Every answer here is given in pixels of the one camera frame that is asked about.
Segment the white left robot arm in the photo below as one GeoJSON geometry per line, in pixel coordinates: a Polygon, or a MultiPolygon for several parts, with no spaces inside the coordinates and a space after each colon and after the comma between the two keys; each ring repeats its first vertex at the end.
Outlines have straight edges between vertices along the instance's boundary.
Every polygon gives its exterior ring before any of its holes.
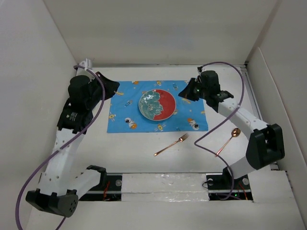
{"type": "Polygon", "coordinates": [[[102,190],[107,186],[107,172],[103,167],[90,165],[70,180],[74,157],[87,129],[93,123],[93,109],[103,99],[110,99],[120,83],[109,80],[100,72],[94,79],[75,76],[68,86],[69,97],[59,117],[54,151],[41,173],[36,190],[27,192],[26,201],[36,209],[69,218],[75,212],[79,199],[89,190],[102,190]]]}

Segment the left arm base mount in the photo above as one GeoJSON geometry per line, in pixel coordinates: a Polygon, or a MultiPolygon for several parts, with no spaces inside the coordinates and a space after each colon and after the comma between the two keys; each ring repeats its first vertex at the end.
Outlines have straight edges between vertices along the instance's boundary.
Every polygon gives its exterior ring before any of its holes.
{"type": "Polygon", "coordinates": [[[108,173],[104,185],[97,185],[83,195],[80,201],[121,201],[122,174],[108,173]]]}

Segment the red and teal plate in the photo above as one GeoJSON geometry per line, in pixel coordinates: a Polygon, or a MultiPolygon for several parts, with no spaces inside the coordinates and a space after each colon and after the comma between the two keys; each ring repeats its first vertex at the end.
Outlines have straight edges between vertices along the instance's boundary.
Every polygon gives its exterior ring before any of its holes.
{"type": "Polygon", "coordinates": [[[163,121],[174,114],[176,100],[169,91],[153,89],[141,96],[138,108],[140,113],[148,120],[163,121]]]}

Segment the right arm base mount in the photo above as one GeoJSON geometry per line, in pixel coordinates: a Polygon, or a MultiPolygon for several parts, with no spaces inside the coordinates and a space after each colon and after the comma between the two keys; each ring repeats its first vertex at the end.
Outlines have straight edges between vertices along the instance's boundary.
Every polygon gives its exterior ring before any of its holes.
{"type": "MultiPolygon", "coordinates": [[[[230,193],[232,182],[223,181],[221,174],[210,173],[206,175],[206,181],[202,183],[202,187],[207,189],[210,201],[221,201],[230,193]]],[[[247,175],[234,180],[234,188],[226,200],[253,200],[247,175]]]]}

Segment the copper fork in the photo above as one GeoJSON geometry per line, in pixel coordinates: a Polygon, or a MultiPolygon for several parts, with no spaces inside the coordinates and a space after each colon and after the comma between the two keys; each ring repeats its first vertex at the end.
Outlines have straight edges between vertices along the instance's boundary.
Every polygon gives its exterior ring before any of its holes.
{"type": "Polygon", "coordinates": [[[156,153],[154,154],[154,156],[159,155],[160,153],[162,153],[163,151],[165,151],[165,150],[169,149],[170,147],[176,145],[177,143],[181,143],[181,142],[185,141],[188,137],[189,137],[189,134],[188,134],[188,133],[184,134],[184,135],[181,136],[178,140],[176,140],[174,143],[172,143],[172,144],[170,144],[169,146],[163,148],[162,150],[156,152],[156,153]]]}

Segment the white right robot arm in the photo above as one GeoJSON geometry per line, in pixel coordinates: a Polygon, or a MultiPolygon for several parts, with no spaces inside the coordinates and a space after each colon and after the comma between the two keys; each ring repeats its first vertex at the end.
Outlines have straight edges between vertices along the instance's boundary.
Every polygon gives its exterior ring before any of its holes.
{"type": "Polygon", "coordinates": [[[256,118],[242,108],[230,92],[222,91],[215,71],[203,71],[198,77],[191,78],[179,97],[190,101],[203,99],[248,138],[245,156],[223,170],[224,187],[232,189],[238,185],[240,177],[285,157],[282,128],[256,118]]]}

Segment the copper spoon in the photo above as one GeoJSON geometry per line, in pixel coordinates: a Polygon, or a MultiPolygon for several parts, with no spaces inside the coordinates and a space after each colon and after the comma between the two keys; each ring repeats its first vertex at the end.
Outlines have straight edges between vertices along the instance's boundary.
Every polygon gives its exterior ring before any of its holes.
{"type": "Polygon", "coordinates": [[[231,141],[231,139],[238,137],[240,134],[241,134],[241,130],[238,127],[234,128],[231,132],[230,139],[216,152],[215,157],[219,156],[219,154],[227,146],[227,144],[231,141]]]}

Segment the blue patterned placemat cloth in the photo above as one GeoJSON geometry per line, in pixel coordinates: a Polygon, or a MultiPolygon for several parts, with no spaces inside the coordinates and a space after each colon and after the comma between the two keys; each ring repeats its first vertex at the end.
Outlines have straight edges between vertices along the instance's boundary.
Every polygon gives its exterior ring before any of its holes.
{"type": "Polygon", "coordinates": [[[203,101],[190,101],[178,94],[187,86],[184,80],[121,81],[112,97],[108,133],[150,133],[208,131],[203,101]],[[176,100],[174,114],[163,121],[151,121],[139,111],[141,96],[153,89],[169,91],[176,100]]]}

